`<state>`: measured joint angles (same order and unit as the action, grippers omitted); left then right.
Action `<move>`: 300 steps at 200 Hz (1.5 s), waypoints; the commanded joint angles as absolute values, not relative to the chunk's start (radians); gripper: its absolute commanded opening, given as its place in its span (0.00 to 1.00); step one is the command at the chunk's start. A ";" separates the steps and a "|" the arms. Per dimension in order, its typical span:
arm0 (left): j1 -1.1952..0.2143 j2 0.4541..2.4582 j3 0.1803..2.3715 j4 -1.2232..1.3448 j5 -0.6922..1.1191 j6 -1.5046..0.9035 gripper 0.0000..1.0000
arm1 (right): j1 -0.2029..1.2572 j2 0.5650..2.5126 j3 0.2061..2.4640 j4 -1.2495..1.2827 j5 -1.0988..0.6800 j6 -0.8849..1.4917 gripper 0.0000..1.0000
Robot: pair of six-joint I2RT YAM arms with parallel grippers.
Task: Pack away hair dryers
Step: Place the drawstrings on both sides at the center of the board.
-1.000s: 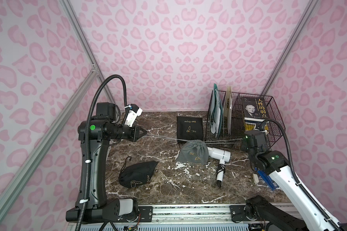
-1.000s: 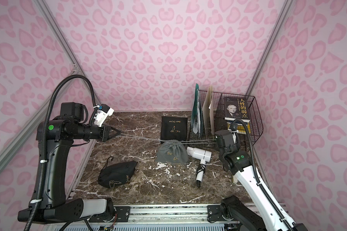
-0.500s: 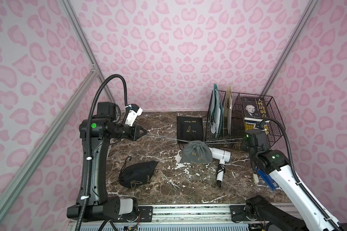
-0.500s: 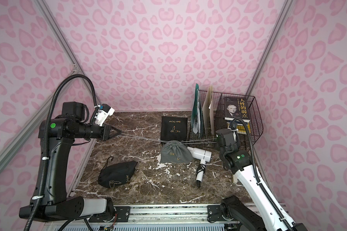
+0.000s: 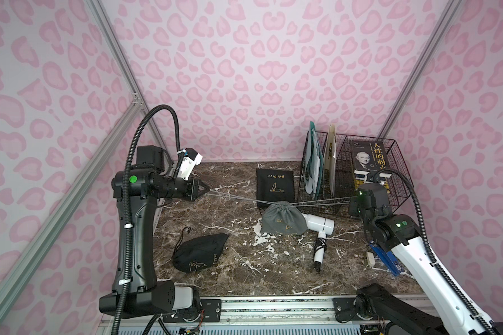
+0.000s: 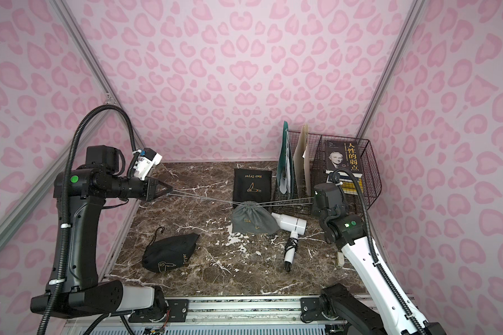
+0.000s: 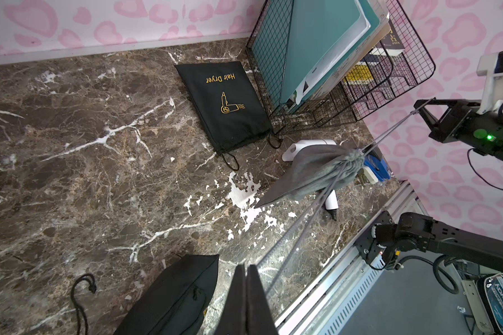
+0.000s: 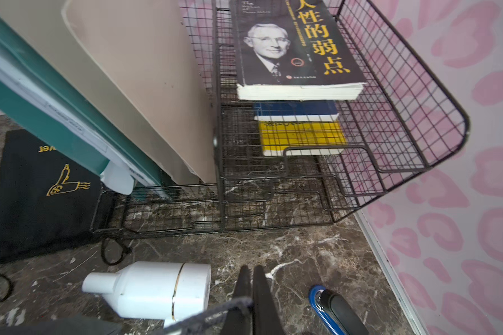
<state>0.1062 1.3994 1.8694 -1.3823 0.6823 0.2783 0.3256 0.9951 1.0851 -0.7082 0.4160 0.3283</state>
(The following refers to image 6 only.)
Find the grey hair dryer pouch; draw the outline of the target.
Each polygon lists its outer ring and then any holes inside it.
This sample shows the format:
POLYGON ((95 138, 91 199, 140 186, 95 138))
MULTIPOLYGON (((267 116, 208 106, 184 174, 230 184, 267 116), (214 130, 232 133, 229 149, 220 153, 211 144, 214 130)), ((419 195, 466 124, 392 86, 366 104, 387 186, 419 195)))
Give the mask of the grey hair dryer pouch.
MULTIPOLYGON (((222 200, 210 198, 207 196, 195 195, 186 193, 180 190, 174 190, 169 195, 180 198, 192 198, 197 200, 205 200, 210 202, 223 202, 233 205, 232 200, 222 200)), ((251 235, 267 234, 272 235, 278 230, 281 230, 272 216, 276 213, 275 209, 280 207, 303 207, 311 204, 311 198, 297 198, 291 200, 276 200, 264 203, 243 202, 233 209, 231 224, 234 233, 244 233, 251 235)))

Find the white hair dryer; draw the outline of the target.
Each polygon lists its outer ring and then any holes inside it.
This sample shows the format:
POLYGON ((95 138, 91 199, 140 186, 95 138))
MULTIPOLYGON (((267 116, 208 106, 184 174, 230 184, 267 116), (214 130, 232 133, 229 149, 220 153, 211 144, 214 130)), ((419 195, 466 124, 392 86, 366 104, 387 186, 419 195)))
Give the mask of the white hair dryer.
POLYGON ((286 214, 272 213, 272 216, 281 230, 289 232, 289 238, 284 247, 284 269, 290 272, 294 255, 298 250, 298 240, 305 234, 307 221, 286 214))

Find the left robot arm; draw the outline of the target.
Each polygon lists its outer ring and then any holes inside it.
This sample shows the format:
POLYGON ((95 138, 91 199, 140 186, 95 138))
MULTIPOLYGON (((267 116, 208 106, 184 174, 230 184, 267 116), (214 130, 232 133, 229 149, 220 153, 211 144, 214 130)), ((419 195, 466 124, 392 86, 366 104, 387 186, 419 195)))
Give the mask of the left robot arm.
POLYGON ((54 181, 54 198, 59 214, 58 240, 64 241, 65 258, 56 255, 44 294, 32 298, 31 312, 43 315, 53 289, 61 285, 50 316, 62 319, 97 314, 132 312, 142 320, 160 320, 168 305, 162 289, 133 288, 120 281, 101 282, 96 266, 99 219, 108 199, 154 200, 172 191, 172 187, 149 177, 149 171, 162 156, 153 149, 134 152, 131 174, 123 175, 124 156, 105 145, 87 148, 84 165, 71 170, 67 197, 62 196, 64 174, 54 181))

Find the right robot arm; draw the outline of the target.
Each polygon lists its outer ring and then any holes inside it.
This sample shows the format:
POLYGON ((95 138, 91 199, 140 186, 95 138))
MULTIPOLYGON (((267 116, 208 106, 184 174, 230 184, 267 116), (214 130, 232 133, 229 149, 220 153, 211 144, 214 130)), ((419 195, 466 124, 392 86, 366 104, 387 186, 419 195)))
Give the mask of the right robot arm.
POLYGON ((396 281, 377 251, 370 219, 349 214, 340 186, 316 185, 314 209, 325 240, 352 264, 376 305, 371 309, 338 283, 321 291, 319 314, 345 320, 361 334, 444 334, 444 328, 428 321, 396 281))

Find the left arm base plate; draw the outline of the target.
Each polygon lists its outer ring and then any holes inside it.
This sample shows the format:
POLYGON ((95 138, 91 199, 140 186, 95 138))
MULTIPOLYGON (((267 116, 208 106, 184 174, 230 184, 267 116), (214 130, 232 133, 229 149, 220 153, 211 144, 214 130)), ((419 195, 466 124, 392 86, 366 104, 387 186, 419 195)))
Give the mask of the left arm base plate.
POLYGON ((160 323, 165 322, 185 322, 189 310, 189 300, 186 299, 169 299, 166 300, 166 313, 165 314, 150 314, 148 317, 146 313, 135 311, 133 312, 128 321, 130 323, 160 323))

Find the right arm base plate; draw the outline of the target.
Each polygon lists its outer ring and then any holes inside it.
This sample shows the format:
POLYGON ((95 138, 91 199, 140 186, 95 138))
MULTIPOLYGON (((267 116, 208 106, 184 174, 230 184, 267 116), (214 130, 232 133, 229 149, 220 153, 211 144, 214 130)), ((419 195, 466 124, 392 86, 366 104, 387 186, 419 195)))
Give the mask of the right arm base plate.
POLYGON ((319 297, 300 298, 300 321, 311 322, 346 322, 346 320, 335 315, 328 315, 320 304, 319 297))

